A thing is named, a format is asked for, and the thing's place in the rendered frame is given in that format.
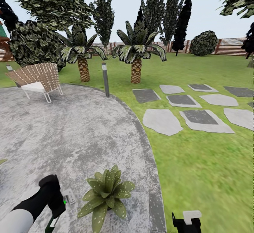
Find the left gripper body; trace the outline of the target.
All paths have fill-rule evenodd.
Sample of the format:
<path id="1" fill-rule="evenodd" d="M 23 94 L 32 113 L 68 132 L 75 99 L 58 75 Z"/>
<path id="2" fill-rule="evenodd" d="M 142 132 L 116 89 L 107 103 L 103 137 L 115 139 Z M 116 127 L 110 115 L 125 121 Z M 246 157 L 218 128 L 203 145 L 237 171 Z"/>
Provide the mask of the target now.
<path id="1" fill-rule="evenodd" d="M 52 210 L 52 216 L 54 219 L 62 215 L 66 211 L 62 193 L 60 193 L 59 197 L 54 202 L 48 203 L 48 206 Z"/>

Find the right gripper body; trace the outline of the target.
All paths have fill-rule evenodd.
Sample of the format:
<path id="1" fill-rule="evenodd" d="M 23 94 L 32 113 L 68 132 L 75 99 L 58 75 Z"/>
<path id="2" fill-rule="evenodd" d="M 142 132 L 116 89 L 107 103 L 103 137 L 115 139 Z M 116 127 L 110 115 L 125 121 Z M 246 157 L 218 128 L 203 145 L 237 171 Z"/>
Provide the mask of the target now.
<path id="1" fill-rule="evenodd" d="M 186 225 L 184 219 L 176 219 L 176 227 L 179 233 L 201 233 L 198 219 L 191 219 L 192 224 Z"/>

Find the insectifuge atomizer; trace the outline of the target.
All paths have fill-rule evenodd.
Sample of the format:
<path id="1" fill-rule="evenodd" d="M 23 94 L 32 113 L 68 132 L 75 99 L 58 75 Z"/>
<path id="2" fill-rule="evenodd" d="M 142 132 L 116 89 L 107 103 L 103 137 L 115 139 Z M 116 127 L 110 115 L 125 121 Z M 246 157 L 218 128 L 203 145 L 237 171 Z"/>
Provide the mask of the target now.
<path id="1" fill-rule="evenodd" d="M 56 219 L 54 219 L 53 216 L 52 216 L 51 220 L 49 221 L 49 223 L 48 223 L 48 225 L 47 225 L 47 227 L 45 229 L 45 233 L 52 233 L 53 232 L 53 229 L 57 225 L 60 217 L 61 217 L 61 215 L 58 216 Z"/>

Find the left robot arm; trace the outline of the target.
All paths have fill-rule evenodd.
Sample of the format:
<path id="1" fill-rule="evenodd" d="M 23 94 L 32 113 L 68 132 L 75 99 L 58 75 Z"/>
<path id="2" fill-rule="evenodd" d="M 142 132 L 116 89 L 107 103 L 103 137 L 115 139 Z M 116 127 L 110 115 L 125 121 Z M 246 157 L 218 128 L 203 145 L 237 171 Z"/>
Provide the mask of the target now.
<path id="1" fill-rule="evenodd" d="M 20 204 L 0 221 L 0 233 L 28 233 L 47 204 L 54 219 L 66 211 L 64 201 L 74 208 L 76 202 L 72 189 L 61 193 L 57 175 L 44 177 L 38 185 L 24 194 Z"/>

